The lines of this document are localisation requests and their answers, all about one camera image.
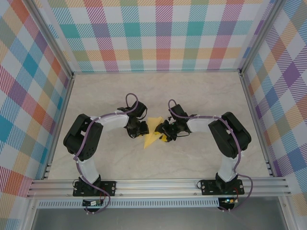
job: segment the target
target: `beige tabletop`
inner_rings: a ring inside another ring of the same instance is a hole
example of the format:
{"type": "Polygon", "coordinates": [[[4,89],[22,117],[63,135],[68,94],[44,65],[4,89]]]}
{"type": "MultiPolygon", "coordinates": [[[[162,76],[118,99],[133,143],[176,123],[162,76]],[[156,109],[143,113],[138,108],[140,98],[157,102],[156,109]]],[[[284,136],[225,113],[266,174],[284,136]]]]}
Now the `beige tabletop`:
{"type": "MultiPolygon", "coordinates": [[[[237,171],[252,177],[269,176],[238,73],[119,73],[76,76],[49,179],[79,176],[72,155],[63,146],[76,117],[82,113],[99,116],[125,107],[129,92],[148,107],[147,117],[170,116],[169,99],[175,99],[189,115],[234,113],[252,136],[237,171]]],[[[221,164],[222,154],[210,133],[143,146],[144,137],[131,139],[123,128],[103,133],[94,155],[101,178],[208,178],[215,176],[221,164]]]]}

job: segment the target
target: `colorful plaid backdrop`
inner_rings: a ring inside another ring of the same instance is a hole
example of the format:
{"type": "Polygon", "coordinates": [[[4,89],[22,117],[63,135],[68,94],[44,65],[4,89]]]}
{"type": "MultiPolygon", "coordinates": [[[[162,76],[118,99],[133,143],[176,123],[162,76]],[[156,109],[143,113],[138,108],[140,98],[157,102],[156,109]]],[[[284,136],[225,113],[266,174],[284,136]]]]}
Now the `colorful plaid backdrop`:
{"type": "Polygon", "coordinates": [[[257,26],[257,29],[254,32],[254,35],[253,35],[252,39],[250,40],[250,42],[248,44],[248,47],[247,47],[247,49],[246,49],[246,51],[245,51],[245,53],[243,55],[243,58],[242,58],[242,60],[240,62],[240,65],[239,65],[238,69],[242,69],[242,66],[243,66],[243,64],[244,64],[244,62],[245,62],[245,60],[246,60],[246,58],[247,58],[247,56],[248,56],[248,54],[250,52],[250,49],[254,46],[255,41],[256,41],[256,39],[258,37],[258,34],[261,31],[262,27],[264,26],[264,22],[268,18],[268,16],[269,16],[269,14],[270,14],[270,12],[271,12],[275,2],[276,2],[276,0],[270,0],[269,4],[267,6],[267,9],[265,10],[265,12],[264,12],[264,14],[263,14],[263,16],[262,16],[258,26],[257,26]]]}
{"type": "Polygon", "coordinates": [[[46,162],[68,77],[21,0],[0,1],[0,229],[46,162]]]}
{"type": "Polygon", "coordinates": [[[35,1],[73,69],[93,72],[237,69],[270,0],[35,1]]]}
{"type": "Polygon", "coordinates": [[[246,81],[274,166],[307,226],[307,0],[288,0],[246,81]]]}

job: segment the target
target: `metal bracket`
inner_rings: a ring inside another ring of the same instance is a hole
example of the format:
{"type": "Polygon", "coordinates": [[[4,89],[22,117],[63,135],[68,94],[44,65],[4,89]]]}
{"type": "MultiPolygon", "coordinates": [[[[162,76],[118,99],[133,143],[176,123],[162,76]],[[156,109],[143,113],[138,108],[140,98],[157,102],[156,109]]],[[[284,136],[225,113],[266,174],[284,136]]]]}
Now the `metal bracket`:
{"type": "Polygon", "coordinates": [[[216,186],[216,180],[201,180],[201,194],[203,196],[209,195],[244,195],[244,187],[242,180],[235,180],[231,188],[226,191],[221,191],[220,188],[216,186]]]}
{"type": "MultiPolygon", "coordinates": [[[[72,193],[72,196],[97,196],[100,195],[100,193],[95,190],[95,189],[88,189],[86,186],[84,186],[84,183],[80,181],[76,181],[73,185],[74,190],[72,193]]],[[[115,196],[115,191],[116,191],[116,181],[101,181],[99,188],[105,190],[107,193],[110,194],[110,196],[115,196]]]]}

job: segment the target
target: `wire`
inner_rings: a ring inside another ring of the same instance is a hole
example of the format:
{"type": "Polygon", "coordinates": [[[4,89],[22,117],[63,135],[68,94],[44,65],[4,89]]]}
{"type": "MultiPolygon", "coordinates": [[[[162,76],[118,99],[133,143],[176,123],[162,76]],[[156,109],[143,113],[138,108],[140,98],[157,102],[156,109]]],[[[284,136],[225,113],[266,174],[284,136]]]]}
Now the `wire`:
{"type": "Polygon", "coordinates": [[[131,133],[129,132],[128,129],[127,129],[127,133],[128,133],[128,136],[129,136],[130,138],[132,138],[132,139],[135,139],[135,138],[136,138],[136,136],[131,135],[131,133]]]}
{"type": "MultiPolygon", "coordinates": [[[[229,126],[229,124],[228,124],[225,120],[223,120],[221,117],[218,117],[218,116],[180,116],[180,115],[177,115],[177,114],[174,113],[174,111],[172,110],[172,108],[171,108],[171,106],[170,106],[170,103],[171,103],[171,102],[174,102],[175,105],[177,105],[177,103],[176,103],[176,101],[175,101],[174,99],[170,99],[170,100],[168,101],[168,104],[167,104],[167,105],[168,105],[169,111],[170,111],[173,115],[175,115],[176,117],[184,118],[184,119],[186,119],[186,118],[187,118],[187,119],[198,119],[198,118],[218,119],[218,120],[220,120],[221,122],[223,122],[223,124],[227,127],[227,129],[229,130],[231,136],[232,136],[233,139],[235,140],[236,148],[238,149],[238,160],[237,160],[237,162],[236,162],[236,164],[235,164],[235,166],[234,166],[234,172],[237,173],[237,172],[236,172],[236,168],[238,167],[238,165],[239,165],[239,163],[240,163],[240,161],[241,161],[241,148],[240,148],[239,142],[238,142],[238,140],[237,140],[237,138],[236,138],[236,136],[235,136],[235,133],[233,132],[233,130],[232,130],[232,128],[229,126]]],[[[248,179],[250,180],[250,191],[249,191],[249,193],[248,193],[246,199],[245,199],[239,206],[233,208],[232,210],[235,210],[235,209],[238,209],[239,207],[242,207],[242,205],[249,199],[249,197],[250,197],[250,195],[251,195],[251,193],[252,193],[252,191],[253,191],[253,188],[254,188],[254,183],[253,183],[253,180],[251,179],[251,177],[246,176],[246,175],[242,175],[242,174],[239,174],[239,173],[237,173],[237,175],[238,175],[238,176],[241,176],[241,177],[248,178],[248,179]]]]}
{"type": "Polygon", "coordinates": [[[139,104],[139,99],[138,99],[138,97],[137,97],[134,93],[131,93],[131,92],[130,92],[130,93],[128,93],[128,94],[126,95],[126,104],[128,104],[127,98],[128,98],[129,95],[133,95],[133,96],[135,97],[135,99],[136,99],[136,104],[135,104],[135,106],[134,106],[131,110],[129,110],[129,111],[120,112],[120,113],[109,113],[109,114],[104,114],[104,115],[102,115],[102,116],[100,116],[100,117],[95,118],[93,121],[91,121],[91,123],[89,124],[89,126],[88,126],[87,129],[86,129],[86,132],[85,132],[85,135],[84,135],[82,144],[81,144],[81,146],[80,146],[78,152],[76,153],[76,155],[73,157],[73,159],[76,161],[76,166],[77,166],[78,172],[79,172],[79,174],[81,175],[81,178],[83,179],[83,181],[85,181],[88,185],[90,185],[90,186],[93,187],[94,189],[97,189],[98,191],[104,193],[104,194],[108,197],[108,202],[107,202],[107,204],[106,204],[104,207],[102,207],[102,208],[100,208],[99,210],[97,210],[96,212],[90,212],[90,211],[88,211],[88,209],[87,209],[87,207],[86,207],[86,208],[85,208],[85,211],[86,211],[87,214],[93,215],[93,214],[97,214],[97,213],[102,212],[103,210],[105,210],[105,209],[110,205],[110,203],[111,203],[111,197],[110,197],[110,194],[109,194],[107,191],[105,191],[105,190],[103,190],[103,189],[101,189],[101,188],[99,188],[99,187],[93,185],[91,182],[89,182],[89,181],[83,176],[82,171],[81,171],[81,168],[80,168],[80,166],[79,166],[79,158],[78,158],[78,156],[81,154],[81,152],[82,152],[82,150],[83,150],[83,148],[84,148],[84,145],[85,145],[87,136],[88,136],[88,134],[89,134],[89,131],[90,131],[90,129],[91,129],[93,123],[95,123],[97,120],[99,120],[99,119],[101,119],[101,118],[104,118],[104,117],[107,117],[107,116],[111,116],[111,115],[124,115],[124,114],[127,114],[127,113],[131,113],[131,112],[133,112],[133,111],[137,108],[137,106],[138,106],[138,104],[139,104]]]}
{"type": "Polygon", "coordinates": [[[77,179],[76,179],[76,180],[73,180],[73,182],[72,182],[73,188],[76,188],[76,187],[75,187],[75,181],[79,181],[79,180],[77,180],[77,179]]]}
{"type": "Polygon", "coordinates": [[[239,201],[239,191],[236,187],[234,187],[235,191],[236,191],[236,200],[239,201]]]}
{"type": "Polygon", "coordinates": [[[141,121],[141,120],[143,120],[143,119],[146,117],[146,115],[147,115],[147,108],[146,108],[146,113],[145,113],[145,115],[144,115],[143,117],[141,117],[141,118],[136,118],[136,119],[138,119],[139,121],[141,121]]]}
{"type": "Polygon", "coordinates": [[[103,200],[101,200],[101,195],[102,195],[102,192],[100,192],[100,197],[99,197],[99,201],[100,201],[100,203],[102,204],[103,202],[104,202],[104,200],[105,200],[105,198],[106,198],[106,195],[105,195],[105,197],[104,197],[104,199],[103,200]]]}
{"type": "Polygon", "coordinates": [[[200,181],[198,181],[198,182],[196,183],[196,187],[197,187],[198,189],[201,190],[201,188],[198,186],[198,183],[199,183],[200,181]]]}
{"type": "Polygon", "coordinates": [[[183,135],[183,136],[177,136],[178,138],[182,138],[182,137],[187,137],[187,136],[190,136],[190,133],[187,134],[187,135],[183,135]]]}

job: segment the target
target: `yellow cloth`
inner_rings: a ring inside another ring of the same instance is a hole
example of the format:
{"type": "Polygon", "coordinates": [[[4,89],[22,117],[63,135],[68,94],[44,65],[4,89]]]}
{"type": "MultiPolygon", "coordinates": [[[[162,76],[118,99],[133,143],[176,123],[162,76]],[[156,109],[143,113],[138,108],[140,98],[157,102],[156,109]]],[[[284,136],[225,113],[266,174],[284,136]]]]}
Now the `yellow cloth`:
{"type": "Polygon", "coordinates": [[[164,120],[162,117],[158,117],[158,118],[149,117],[148,118],[147,125],[148,125],[149,134],[145,135],[144,149],[150,146],[156,140],[158,140],[159,137],[161,137],[162,134],[155,132],[155,128],[159,124],[163,123],[163,121],[164,120]]]}

